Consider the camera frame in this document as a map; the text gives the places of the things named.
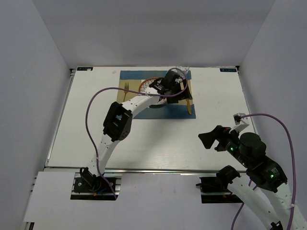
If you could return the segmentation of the clear drinking glass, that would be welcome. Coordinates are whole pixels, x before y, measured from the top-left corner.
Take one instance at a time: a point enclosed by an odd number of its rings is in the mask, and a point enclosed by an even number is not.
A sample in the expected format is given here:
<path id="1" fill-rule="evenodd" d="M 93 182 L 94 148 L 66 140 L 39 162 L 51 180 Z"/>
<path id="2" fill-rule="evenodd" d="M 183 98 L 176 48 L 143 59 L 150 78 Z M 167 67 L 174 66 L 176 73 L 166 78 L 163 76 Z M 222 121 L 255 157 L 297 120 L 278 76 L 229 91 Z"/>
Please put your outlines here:
<path id="1" fill-rule="evenodd" d="M 176 65 L 176 69 L 177 71 L 183 73 L 184 75 L 187 75 L 188 71 L 189 71 L 189 66 L 186 65 L 185 63 L 179 63 Z"/>

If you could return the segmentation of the blue beige cloth placemat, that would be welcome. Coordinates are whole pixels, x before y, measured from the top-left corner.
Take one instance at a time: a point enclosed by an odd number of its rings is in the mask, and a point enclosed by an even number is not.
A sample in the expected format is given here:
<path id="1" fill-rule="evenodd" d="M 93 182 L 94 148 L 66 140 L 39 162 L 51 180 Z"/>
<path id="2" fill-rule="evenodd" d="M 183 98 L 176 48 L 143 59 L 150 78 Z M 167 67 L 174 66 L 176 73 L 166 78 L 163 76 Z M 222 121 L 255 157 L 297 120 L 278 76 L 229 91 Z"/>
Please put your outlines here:
<path id="1" fill-rule="evenodd" d="M 126 82 L 129 83 L 129 90 L 143 92 L 157 78 L 166 75 L 166 70 L 122 70 L 119 75 L 118 86 L 124 88 Z M 195 106 L 193 100 L 190 100 L 192 114 L 187 111 L 186 100 L 178 103 L 168 104 L 166 100 L 160 100 L 138 115 L 136 119 L 195 119 Z"/>

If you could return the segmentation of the gold fork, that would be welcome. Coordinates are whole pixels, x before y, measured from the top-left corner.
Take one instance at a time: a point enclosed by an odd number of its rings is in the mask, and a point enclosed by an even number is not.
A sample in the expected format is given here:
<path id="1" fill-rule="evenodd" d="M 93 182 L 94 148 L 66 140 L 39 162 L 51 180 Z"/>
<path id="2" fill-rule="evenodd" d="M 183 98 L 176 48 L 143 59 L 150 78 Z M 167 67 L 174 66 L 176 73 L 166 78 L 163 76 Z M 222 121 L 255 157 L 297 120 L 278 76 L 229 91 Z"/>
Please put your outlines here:
<path id="1" fill-rule="evenodd" d="M 125 101 L 126 96 L 127 96 L 127 94 L 128 94 L 128 90 L 129 90 L 129 83 L 128 83 L 128 82 L 125 83 L 124 89 L 125 89 L 125 91 L 124 91 L 124 98 L 123 98 L 123 101 Z"/>

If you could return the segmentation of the gold knife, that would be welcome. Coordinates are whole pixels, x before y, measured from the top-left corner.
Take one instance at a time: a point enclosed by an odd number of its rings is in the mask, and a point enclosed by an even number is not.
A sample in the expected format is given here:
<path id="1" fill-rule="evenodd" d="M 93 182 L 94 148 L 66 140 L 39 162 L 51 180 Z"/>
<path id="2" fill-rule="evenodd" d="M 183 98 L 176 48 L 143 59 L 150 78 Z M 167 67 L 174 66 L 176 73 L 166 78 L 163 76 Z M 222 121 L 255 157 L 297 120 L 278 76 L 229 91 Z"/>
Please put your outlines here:
<path id="1" fill-rule="evenodd" d="M 187 111 L 188 111 L 188 114 L 191 115 L 191 114 L 192 114 L 192 111 L 191 111 L 190 100 L 189 100 L 189 99 L 186 99 L 186 102 L 187 102 Z"/>

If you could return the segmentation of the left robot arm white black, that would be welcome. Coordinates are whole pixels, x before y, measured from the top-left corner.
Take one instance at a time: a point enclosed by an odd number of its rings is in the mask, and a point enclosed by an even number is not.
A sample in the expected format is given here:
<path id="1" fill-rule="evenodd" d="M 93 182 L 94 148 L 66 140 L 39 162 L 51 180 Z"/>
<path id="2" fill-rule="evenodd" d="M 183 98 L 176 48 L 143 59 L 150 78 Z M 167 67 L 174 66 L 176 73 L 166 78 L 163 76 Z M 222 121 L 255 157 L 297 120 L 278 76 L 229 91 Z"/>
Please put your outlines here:
<path id="1" fill-rule="evenodd" d="M 135 93 L 136 96 L 122 103 L 113 102 L 111 104 L 103 122 L 103 133 L 100 143 L 96 145 L 89 132 L 89 110 L 95 97 L 107 90 L 131 92 Z M 85 113 L 86 132 L 95 151 L 94 157 L 87 165 L 91 175 L 86 177 L 85 186 L 90 191 L 97 191 L 101 187 L 101 179 L 98 176 L 102 177 L 104 175 L 106 164 L 112 152 L 117 144 L 124 140 L 130 133 L 132 120 L 136 115 L 159 101 L 165 100 L 167 104 L 177 104 L 179 101 L 185 99 L 192 99 L 189 92 L 188 71 L 179 68 L 171 68 L 164 77 L 154 80 L 142 92 L 109 87 L 95 93 Z"/>

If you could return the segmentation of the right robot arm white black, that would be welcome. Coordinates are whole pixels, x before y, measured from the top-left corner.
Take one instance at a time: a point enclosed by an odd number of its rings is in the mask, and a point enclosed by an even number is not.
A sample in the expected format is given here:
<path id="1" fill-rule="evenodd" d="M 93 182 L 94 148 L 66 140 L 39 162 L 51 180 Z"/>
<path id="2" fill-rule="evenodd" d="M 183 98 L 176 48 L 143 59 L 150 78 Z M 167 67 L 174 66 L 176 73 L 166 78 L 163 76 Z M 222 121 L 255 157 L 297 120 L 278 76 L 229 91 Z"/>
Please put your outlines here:
<path id="1" fill-rule="evenodd" d="M 198 135 L 206 149 L 215 141 L 216 151 L 229 152 L 246 168 L 246 174 L 269 200 L 266 203 L 253 189 L 243 185 L 239 172 L 228 165 L 216 174 L 217 187 L 230 191 L 247 205 L 267 230 L 305 230 L 307 221 L 299 208 L 292 202 L 288 180 L 281 166 L 266 155 L 266 144 L 260 136 L 247 132 L 240 134 L 236 129 L 216 126 L 208 133 Z"/>

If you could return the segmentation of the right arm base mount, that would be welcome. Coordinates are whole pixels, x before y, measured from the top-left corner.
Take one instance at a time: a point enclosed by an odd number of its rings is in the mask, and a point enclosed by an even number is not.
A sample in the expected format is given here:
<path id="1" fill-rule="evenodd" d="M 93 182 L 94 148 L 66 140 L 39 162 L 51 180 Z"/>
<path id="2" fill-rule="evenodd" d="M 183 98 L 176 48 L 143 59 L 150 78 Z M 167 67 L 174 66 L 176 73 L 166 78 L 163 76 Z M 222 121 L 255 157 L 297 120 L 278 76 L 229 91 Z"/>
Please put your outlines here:
<path id="1" fill-rule="evenodd" d="M 242 203 L 242 200 L 238 196 L 227 189 L 227 186 L 237 177 L 240 177 L 240 173 L 230 165 L 219 170 L 216 176 L 200 177 L 200 182 L 196 184 L 196 187 L 201 191 L 201 203 Z"/>

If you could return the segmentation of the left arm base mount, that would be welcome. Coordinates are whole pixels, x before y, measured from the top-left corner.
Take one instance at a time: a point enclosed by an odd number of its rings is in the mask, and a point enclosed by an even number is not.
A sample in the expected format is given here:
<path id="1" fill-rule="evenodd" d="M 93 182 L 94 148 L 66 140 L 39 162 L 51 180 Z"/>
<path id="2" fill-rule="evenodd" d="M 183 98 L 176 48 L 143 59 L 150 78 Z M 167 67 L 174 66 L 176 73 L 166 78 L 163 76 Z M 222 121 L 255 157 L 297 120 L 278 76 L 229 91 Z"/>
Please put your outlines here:
<path id="1" fill-rule="evenodd" d="M 119 195 L 121 179 L 106 179 L 109 183 L 101 176 L 90 173 L 88 168 L 81 168 L 73 181 L 71 200 L 115 201 Z"/>

